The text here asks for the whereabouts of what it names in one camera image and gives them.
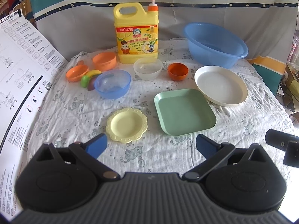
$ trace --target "bottle handle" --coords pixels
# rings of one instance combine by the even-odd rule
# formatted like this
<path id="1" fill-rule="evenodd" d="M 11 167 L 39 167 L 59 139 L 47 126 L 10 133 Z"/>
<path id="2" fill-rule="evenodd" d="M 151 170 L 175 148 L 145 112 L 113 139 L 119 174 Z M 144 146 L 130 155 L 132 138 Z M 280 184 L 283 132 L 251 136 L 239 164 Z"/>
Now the bottle handle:
<path id="1" fill-rule="evenodd" d="M 129 14 L 121 14 L 119 10 L 121 8 L 125 8 L 125 7 L 135 7 L 136 8 L 136 12 L 135 13 L 129 13 Z M 138 2 L 134 2 L 134 3 L 119 3 L 119 4 L 117 4 L 114 7 L 113 13 L 114 13 L 114 17 L 117 18 L 117 19 L 132 18 L 137 13 L 143 13 L 144 16 L 147 14 L 146 11 L 143 9 L 142 5 L 140 3 L 138 3 Z"/>

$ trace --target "cartoon character in red uniform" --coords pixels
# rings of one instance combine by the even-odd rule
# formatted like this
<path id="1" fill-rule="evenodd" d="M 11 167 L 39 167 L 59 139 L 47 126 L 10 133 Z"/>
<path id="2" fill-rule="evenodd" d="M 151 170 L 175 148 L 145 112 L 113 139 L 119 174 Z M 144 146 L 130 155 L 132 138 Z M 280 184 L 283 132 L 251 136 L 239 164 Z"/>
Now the cartoon character in red uniform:
<path id="1" fill-rule="evenodd" d="M 121 51 L 123 52 L 123 55 L 129 55 L 130 54 L 130 48 L 127 45 L 127 41 L 123 40 L 121 42 Z"/>

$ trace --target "product label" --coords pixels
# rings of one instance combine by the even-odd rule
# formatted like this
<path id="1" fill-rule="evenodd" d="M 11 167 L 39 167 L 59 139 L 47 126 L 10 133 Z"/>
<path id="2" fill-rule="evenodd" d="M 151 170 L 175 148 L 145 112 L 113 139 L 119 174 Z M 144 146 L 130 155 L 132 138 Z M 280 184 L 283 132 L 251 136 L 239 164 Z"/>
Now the product label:
<path id="1" fill-rule="evenodd" d="M 116 36 L 120 55 L 142 55 L 158 51 L 158 25 L 117 27 Z"/>

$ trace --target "gray ribbed plastic surface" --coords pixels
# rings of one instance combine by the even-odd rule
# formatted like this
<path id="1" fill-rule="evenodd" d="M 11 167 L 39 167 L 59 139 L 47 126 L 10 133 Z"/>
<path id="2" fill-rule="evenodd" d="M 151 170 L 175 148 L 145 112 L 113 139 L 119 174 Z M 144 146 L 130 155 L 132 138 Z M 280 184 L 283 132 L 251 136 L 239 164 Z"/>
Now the gray ribbed plastic surface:
<path id="1" fill-rule="evenodd" d="M 106 183 L 84 206 L 59 214 L 23 211 L 12 223 L 19 224 L 286 224 L 277 211 L 242 215 L 218 207 L 200 185 L 177 173 L 126 173 Z"/>

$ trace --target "white round plate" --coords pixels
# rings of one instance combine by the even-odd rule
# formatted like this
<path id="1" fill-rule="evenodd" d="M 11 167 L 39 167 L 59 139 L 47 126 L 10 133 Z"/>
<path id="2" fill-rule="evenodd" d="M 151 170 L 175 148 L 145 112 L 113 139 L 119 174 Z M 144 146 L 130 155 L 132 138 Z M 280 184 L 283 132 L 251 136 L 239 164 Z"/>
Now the white round plate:
<path id="1" fill-rule="evenodd" d="M 232 107 L 244 102 L 248 89 L 243 80 L 232 71 L 220 66 L 204 66 L 194 76 L 196 85 L 211 102 Z"/>

